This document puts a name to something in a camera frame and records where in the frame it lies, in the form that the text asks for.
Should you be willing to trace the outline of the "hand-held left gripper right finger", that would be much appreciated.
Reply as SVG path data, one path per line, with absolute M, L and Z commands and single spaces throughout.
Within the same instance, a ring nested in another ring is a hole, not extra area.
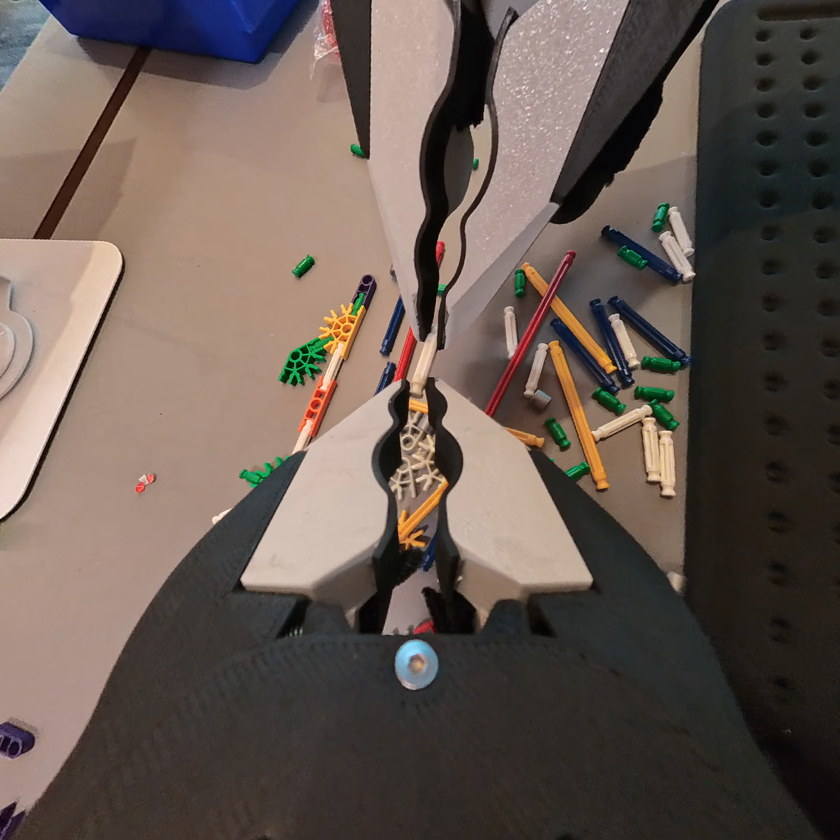
M 586 592 L 593 577 L 532 452 L 443 380 L 426 384 L 436 464 L 437 577 L 450 606 L 467 602 L 483 627 L 499 602 Z

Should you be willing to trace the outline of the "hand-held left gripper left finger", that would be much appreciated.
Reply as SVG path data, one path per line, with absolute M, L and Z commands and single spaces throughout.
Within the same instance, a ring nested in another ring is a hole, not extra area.
M 389 480 L 409 396 L 397 380 L 309 446 L 240 579 L 247 591 L 340 606 L 382 632 L 403 567 Z

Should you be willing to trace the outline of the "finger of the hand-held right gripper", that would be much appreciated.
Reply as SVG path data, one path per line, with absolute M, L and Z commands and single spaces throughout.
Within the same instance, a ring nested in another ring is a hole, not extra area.
M 460 2 L 332 2 L 353 119 L 416 335 L 434 324 Z
M 496 295 L 563 199 L 715 2 L 481 2 L 497 37 L 486 96 L 492 146 L 462 219 L 462 261 L 438 327 L 447 348 Z

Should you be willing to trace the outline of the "multicolour rod connector assembly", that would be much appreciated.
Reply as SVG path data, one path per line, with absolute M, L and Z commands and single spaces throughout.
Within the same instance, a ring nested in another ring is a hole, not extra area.
M 306 378 L 316 382 L 298 426 L 297 441 L 292 449 L 294 454 L 304 451 L 319 433 L 341 368 L 350 355 L 375 291 L 375 278 L 362 276 L 351 303 L 342 305 L 340 312 L 331 311 L 325 316 L 319 335 L 298 346 L 287 357 L 279 377 L 282 384 L 301 385 Z

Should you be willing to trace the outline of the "white plastic rod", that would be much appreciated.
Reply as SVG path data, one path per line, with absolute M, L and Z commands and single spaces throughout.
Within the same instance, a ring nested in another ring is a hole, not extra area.
M 411 379 L 412 398 L 418 400 L 424 395 L 427 379 L 431 373 L 437 352 L 438 338 L 436 332 L 432 331 L 423 342 L 423 347 Z

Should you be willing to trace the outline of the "white snowflake connector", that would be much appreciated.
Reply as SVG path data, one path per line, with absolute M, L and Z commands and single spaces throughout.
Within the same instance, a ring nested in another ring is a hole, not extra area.
M 395 498 L 403 501 L 417 498 L 445 483 L 446 478 L 437 468 L 434 454 L 418 452 L 402 459 L 402 464 L 390 479 L 390 488 Z

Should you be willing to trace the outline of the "small clear plastic bag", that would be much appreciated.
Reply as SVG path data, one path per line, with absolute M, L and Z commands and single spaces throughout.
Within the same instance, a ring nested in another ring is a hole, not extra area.
M 330 1 L 318 2 L 315 20 L 310 78 L 314 78 L 323 68 L 341 68 L 340 48 Z

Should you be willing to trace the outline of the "grey fan connector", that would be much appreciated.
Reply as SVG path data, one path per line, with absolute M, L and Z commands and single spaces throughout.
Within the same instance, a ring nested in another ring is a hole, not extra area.
M 400 447 L 404 457 L 416 452 L 425 455 L 434 453 L 435 431 L 426 413 L 409 412 L 406 425 L 400 433 Z

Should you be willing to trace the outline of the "group of white rods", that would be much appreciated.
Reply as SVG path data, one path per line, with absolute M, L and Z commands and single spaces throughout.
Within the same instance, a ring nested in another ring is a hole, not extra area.
M 671 206 L 667 203 L 659 204 L 651 225 L 651 231 L 658 239 L 661 249 L 665 252 L 665 256 L 661 257 L 661 259 L 678 267 L 680 271 L 688 267 L 686 263 L 691 265 L 690 257 L 694 254 L 694 249 L 677 206 Z M 665 231 L 671 233 L 685 255 L 679 262 L 673 257 L 673 252 L 669 254 L 669 251 L 674 246 L 668 248 L 666 245 L 661 244 L 660 236 Z M 617 252 L 618 247 L 616 247 L 617 257 L 628 265 L 627 262 L 619 257 Z M 649 267 L 635 269 L 640 271 L 646 269 L 652 270 Z M 687 284 L 693 279 L 684 280 L 679 286 Z M 659 485 L 661 497 L 672 498 L 676 495 L 676 449 L 674 432 L 679 426 L 679 421 L 669 410 L 668 404 L 673 401 L 676 394 L 673 390 L 667 388 L 639 384 L 636 381 L 636 377 L 641 371 L 662 375 L 676 375 L 685 369 L 679 371 L 674 371 L 673 369 L 666 370 L 663 364 L 664 362 L 667 363 L 665 354 L 648 342 L 643 334 L 636 331 L 634 326 L 622 317 L 622 312 L 610 306 L 609 299 L 607 301 L 602 301 L 599 298 L 592 299 L 589 302 L 589 308 L 597 328 L 602 334 L 602 341 L 598 344 L 609 356 L 613 355 L 610 352 L 612 348 L 609 347 L 606 341 L 606 331 L 602 330 L 602 326 L 605 326 L 605 324 L 603 322 L 599 323 L 600 319 L 597 317 L 598 314 L 601 314 L 602 318 L 605 316 L 605 320 L 609 319 L 613 321 L 613 329 L 618 333 L 616 337 L 621 342 L 620 346 L 623 345 L 622 350 L 625 355 L 625 364 L 629 363 L 625 369 L 625 376 L 627 373 L 630 374 L 633 379 L 632 384 L 625 385 L 622 382 L 624 377 L 622 376 L 620 378 L 620 372 L 609 374 L 613 383 L 618 386 L 616 394 L 609 393 L 606 390 L 604 382 L 599 381 L 601 379 L 600 377 L 595 378 L 592 369 L 584 362 L 582 358 L 583 354 L 581 353 L 579 355 L 579 351 L 573 349 L 572 341 L 574 339 L 569 337 L 566 329 L 559 325 L 554 325 L 560 320 L 555 313 L 554 320 L 551 321 L 550 326 L 558 335 L 557 340 L 560 342 L 561 348 L 565 347 L 576 356 L 597 383 L 597 387 L 592 394 L 592 399 L 615 416 L 610 422 L 591 429 L 595 444 L 597 445 L 599 442 L 612 437 L 628 427 L 640 424 L 646 482 Z M 549 344 L 542 343 L 537 349 L 528 384 L 524 391 L 524 395 L 527 398 L 530 393 L 539 389 L 537 380 L 541 375 L 543 363 L 547 358 L 551 358 Z M 586 461 L 582 465 L 572 468 L 570 471 L 570 475 L 573 478 L 585 474 L 591 474 L 590 467 Z

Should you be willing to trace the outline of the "red long rod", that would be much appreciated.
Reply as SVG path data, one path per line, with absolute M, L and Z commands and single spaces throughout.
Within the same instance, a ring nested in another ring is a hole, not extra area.
M 504 395 L 506 394 L 508 387 L 513 379 L 513 376 L 516 374 L 518 367 L 520 366 L 524 356 L 526 355 L 527 351 L 531 343 L 533 342 L 537 332 L 539 331 L 542 321 L 545 318 L 546 313 L 548 310 L 551 309 L 551 303 L 557 295 L 557 291 L 560 288 L 560 285 L 563 282 L 566 274 L 568 273 L 569 269 L 572 267 L 574 263 L 574 259 L 576 257 L 576 252 L 573 250 L 568 250 L 560 265 L 555 272 L 545 294 L 542 296 L 542 300 L 533 314 L 528 327 L 526 328 L 522 338 L 520 339 L 512 358 L 509 360 L 506 369 L 502 373 L 499 382 L 494 389 L 493 393 L 491 394 L 490 400 L 488 405 L 485 409 L 485 414 L 489 417 L 494 417 L 498 407 L 500 406 Z
M 436 262 L 438 268 L 441 265 L 444 254 L 445 243 L 442 240 L 438 240 L 436 246 Z M 409 366 L 413 359 L 413 354 L 416 345 L 417 339 L 414 335 L 414 332 L 411 328 L 408 328 L 406 332 L 406 338 L 402 347 L 402 352 L 395 368 L 394 381 L 404 380 L 406 378 Z

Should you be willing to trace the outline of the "blue plastic bin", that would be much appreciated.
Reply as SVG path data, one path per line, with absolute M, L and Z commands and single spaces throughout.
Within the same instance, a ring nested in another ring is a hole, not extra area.
M 288 2 L 44 1 L 71 34 L 125 45 L 256 63 Z

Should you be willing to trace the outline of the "plastic blister card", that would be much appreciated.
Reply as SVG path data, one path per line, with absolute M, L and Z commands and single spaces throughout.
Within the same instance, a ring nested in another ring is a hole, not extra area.
M 2 519 L 28 494 L 123 268 L 104 241 L 1 241 Z

